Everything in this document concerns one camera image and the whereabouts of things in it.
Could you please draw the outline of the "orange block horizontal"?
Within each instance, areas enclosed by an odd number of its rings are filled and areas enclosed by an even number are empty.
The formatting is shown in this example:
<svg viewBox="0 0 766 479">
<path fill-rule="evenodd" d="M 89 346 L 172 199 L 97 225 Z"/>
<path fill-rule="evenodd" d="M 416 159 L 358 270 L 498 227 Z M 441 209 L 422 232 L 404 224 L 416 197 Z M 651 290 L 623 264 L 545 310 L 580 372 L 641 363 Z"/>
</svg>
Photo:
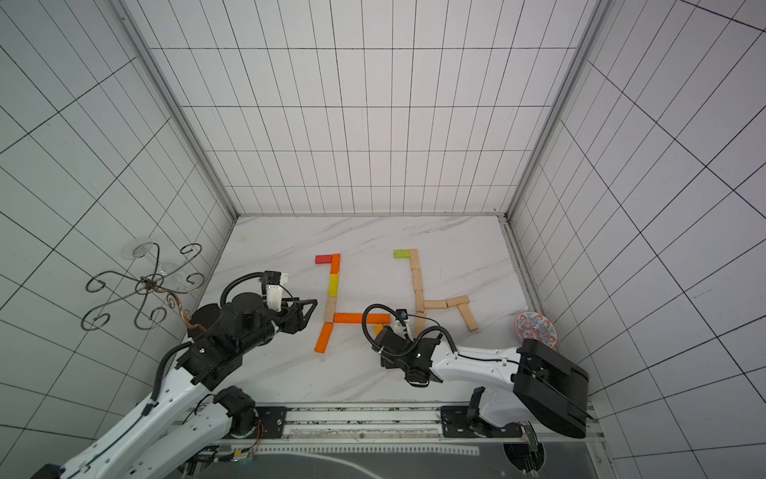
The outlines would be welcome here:
<svg viewBox="0 0 766 479">
<path fill-rule="evenodd" d="M 319 338 L 317 339 L 317 343 L 314 349 L 317 353 L 325 353 L 325 351 L 327 350 L 333 329 L 334 329 L 333 323 L 323 323 Z"/>
</svg>

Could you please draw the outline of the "natural block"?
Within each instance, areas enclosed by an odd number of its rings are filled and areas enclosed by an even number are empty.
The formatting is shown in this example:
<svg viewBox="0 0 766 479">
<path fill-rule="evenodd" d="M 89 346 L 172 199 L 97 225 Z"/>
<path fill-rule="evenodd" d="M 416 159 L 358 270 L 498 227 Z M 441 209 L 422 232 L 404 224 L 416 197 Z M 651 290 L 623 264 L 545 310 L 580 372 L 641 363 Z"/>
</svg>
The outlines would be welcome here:
<svg viewBox="0 0 766 479">
<path fill-rule="evenodd" d="M 448 301 L 424 301 L 424 309 L 448 309 Z"/>
<path fill-rule="evenodd" d="M 422 271 L 420 269 L 413 269 L 411 271 L 412 273 L 412 279 L 413 279 L 413 291 L 415 293 L 418 293 L 418 291 L 423 291 L 423 279 L 422 279 Z"/>
<path fill-rule="evenodd" d="M 324 322 L 325 323 L 334 323 L 334 316 L 336 313 L 337 308 L 337 298 L 336 297 L 329 297 L 327 299 L 327 303 L 325 305 L 325 312 L 324 312 Z"/>
<path fill-rule="evenodd" d="M 458 307 L 459 305 L 466 305 L 467 303 L 470 303 L 470 299 L 463 295 L 462 297 L 453 297 L 452 299 L 446 300 L 447 307 Z"/>
<path fill-rule="evenodd" d="M 416 295 L 416 311 L 418 311 L 418 313 L 424 313 L 425 299 L 424 299 L 424 293 L 422 289 L 419 289 L 419 291 L 415 291 L 415 295 Z"/>
</svg>

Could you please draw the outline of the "natural block diagonal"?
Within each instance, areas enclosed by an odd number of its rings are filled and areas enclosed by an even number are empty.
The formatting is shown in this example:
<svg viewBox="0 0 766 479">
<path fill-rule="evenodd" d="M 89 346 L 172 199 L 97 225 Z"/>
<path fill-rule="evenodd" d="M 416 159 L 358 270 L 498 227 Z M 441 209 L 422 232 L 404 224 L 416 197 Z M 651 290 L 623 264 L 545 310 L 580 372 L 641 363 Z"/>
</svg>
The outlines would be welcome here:
<svg viewBox="0 0 766 479">
<path fill-rule="evenodd" d="M 470 305 L 468 303 L 461 303 L 458 305 L 458 309 L 469 329 L 469 331 L 477 331 L 479 329 L 478 321 L 474 317 Z"/>
<path fill-rule="evenodd" d="M 420 333 L 424 331 L 426 325 L 426 319 L 424 319 L 423 311 L 417 311 L 412 317 L 412 331 L 415 337 L 419 337 Z"/>
<path fill-rule="evenodd" d="M 418 249 L 411 249 L 409 253 L 410 253 L 410 269 L 412 269 L 412 271 L 419 271 L 421 267 L 420 267 L 420 257 L 419 257 Z"/>
</svg>

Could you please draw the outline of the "yellow-green block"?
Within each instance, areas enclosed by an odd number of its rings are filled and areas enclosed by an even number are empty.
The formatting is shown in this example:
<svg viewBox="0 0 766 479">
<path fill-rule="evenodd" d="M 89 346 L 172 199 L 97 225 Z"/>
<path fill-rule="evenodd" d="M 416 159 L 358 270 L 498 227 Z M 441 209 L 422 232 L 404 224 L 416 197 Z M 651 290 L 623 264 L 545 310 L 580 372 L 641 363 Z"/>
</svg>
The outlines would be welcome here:
<svg viewBox="0 0 766 479">
<path fill-rule="evenodd" d="M 337 297 L 339 287 L 339 275 L 333 273 L 329 279 L 328 296 Z"/>
</svg>

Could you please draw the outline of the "long orange block bottom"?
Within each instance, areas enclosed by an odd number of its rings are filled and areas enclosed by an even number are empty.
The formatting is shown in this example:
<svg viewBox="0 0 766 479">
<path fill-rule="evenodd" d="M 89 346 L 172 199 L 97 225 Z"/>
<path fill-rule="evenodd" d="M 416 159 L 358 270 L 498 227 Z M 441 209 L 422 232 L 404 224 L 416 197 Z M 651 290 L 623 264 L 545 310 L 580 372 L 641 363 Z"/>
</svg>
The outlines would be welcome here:
<svg viewBox="0 0 766 479">
<path fill-rule="evenodd" d="M 363 315 L 363 322 L 366 325 L 390 325 L 391 315 L 388 313 L 369 313 Z"/>
</svg>

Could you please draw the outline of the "orange block diagonal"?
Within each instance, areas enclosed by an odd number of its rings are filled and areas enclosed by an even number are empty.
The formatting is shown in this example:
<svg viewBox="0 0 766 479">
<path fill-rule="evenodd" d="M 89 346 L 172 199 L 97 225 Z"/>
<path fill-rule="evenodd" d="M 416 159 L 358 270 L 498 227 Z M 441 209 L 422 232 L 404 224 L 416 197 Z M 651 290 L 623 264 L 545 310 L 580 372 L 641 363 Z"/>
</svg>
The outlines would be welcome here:
<svg viewBox="0 0 766 479">
<path fill-rule="evenodd" d="M 339 255 L 339 253 L 337 253 L 336 255 L 333 255 L 332 262 L 331 262 L 331 275 L 339 275 L 340 263 L 341 263 L 341 255 Z"/>
</svg>

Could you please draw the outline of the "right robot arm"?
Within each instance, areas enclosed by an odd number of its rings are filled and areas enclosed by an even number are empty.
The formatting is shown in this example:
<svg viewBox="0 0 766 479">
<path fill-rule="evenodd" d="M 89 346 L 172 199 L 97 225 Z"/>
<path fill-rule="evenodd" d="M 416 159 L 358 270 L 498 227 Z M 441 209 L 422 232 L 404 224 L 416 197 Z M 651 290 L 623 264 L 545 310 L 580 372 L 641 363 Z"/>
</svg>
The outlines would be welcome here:
<svg viewBox="0 0 766 479">
<path fill-rule="evenodd" d="M 436 323 L 412 337 L 409 315 L 373 303 L 361 315 L 365 339 L 381 365 L 400 369 L 405 381 L 425 388 L 432 382 L 463 381 L 476 388 L 469 402 L 470 423 L 484 434 L 518 420 L 525 407 L 544 427 L 566 437 L 583 439 L 588 423 L 590 377 L 582 368 L 536 339 L 518 348 L 460 347 Z"/>
</svg>

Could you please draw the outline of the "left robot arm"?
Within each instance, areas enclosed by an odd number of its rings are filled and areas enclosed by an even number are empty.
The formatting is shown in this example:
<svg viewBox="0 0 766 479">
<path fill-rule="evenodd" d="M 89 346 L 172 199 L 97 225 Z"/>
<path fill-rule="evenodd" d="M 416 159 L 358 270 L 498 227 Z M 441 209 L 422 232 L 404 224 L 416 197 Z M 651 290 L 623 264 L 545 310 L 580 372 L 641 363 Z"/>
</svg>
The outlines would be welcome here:
<svg viewBox="0 0 766 479">
<path fill-rule="evenodd" d="M 307 327 L 315 299 L 298 299 L 283 273 L 248 273 L 227 285 L 217 303 L 191 317 L 197 335 L 170 349 L 149 396 L 94 444 L 37 478 L 163 478 L 227 435 L 249 438 L 263 424 L 255 401 L 223 382 L 251 350 L 279 333 Z"/>
</svg>

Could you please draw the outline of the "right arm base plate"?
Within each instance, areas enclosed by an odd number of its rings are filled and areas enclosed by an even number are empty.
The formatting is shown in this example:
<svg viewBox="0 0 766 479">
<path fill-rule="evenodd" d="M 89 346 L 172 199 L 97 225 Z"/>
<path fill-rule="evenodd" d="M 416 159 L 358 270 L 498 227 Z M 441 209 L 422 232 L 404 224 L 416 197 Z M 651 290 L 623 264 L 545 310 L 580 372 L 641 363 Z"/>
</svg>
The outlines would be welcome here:
<svg viewBox="0 0 766 479">
<path fill-rule="evenodd" d="M 468 404 L 444 405 L 439 409 L 442 435 L 452 439 L 521 438 L 522 428 L 515 423 L 495 426 L 479 416 Z"/>
</svg>

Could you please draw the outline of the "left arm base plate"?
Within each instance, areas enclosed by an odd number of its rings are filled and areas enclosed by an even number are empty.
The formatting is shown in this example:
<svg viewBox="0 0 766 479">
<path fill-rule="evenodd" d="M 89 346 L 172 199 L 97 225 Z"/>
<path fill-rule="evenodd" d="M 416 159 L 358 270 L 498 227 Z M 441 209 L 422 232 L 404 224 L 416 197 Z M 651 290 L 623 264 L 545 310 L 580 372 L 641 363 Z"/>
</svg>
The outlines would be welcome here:
<svg viewBox="0 0 766 479">
<path fill-rule="evenodd" d="M 231 435 L 243 439 L 279 439 L 283 436 L 289 409 L 284 406 L 257 406 L 241 413 Z"/>
</svg>

